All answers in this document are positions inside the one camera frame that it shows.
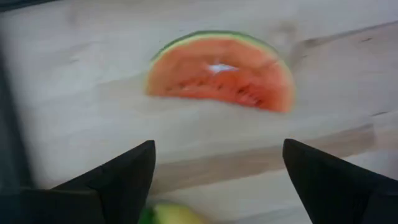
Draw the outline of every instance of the yellow fruit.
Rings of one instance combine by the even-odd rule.
[[[206,224],[188,207],[174,203],[159,203],[153,207],[156,224]]]

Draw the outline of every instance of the green rind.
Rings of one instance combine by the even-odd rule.
[[[168,52],[169,50],[185,44],[189,43],[193,40],[197,39],[202,39],[202,38],[208,38],[208,37],[229,37],[231,39],[236,39],[240,40],[243,42],[249,42],[252,45],[255,45],[257,47],[260,47],[264,49],[267,52],[272,52],[277,58],[280,58],[281,64],[291,73],[289,66],[285,63],[285,61],[281,58],[280,54],[278,51],[268,43],[257,39],[255,37],[252,37],[247,34],[243,34],[241,32],[236,32],[236,31],[230,31],[230,30],[201,30],[201,31],[196,31],[191,34],[187,34],[183,37],[180,37],[178,39],[175,39],[168,43],[166,46],[164,46],[160,51],[158,51],[152,58],[152,64],[155,63],[158,59],[161,58],[163,54]]]

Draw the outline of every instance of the wood grain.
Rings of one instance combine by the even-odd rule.
[[[303,142],[337,157],[373,150],[376,143],[371,124]],[[239,179],[284,167],[282,146],[161,164],[156,168],[151,194]]]

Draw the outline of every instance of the red watermelon flesh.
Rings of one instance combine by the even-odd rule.
[[[148,95],[213,99],[290,111],[290,70],[267,45],[238,35],[192,35],[160,53],[148,74]]]

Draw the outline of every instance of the melon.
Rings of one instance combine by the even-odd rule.
[[[250,35],[199,31],[160,50],[146,93],[212,99],[285,113],[294,103],[292,73],[277,51]]]

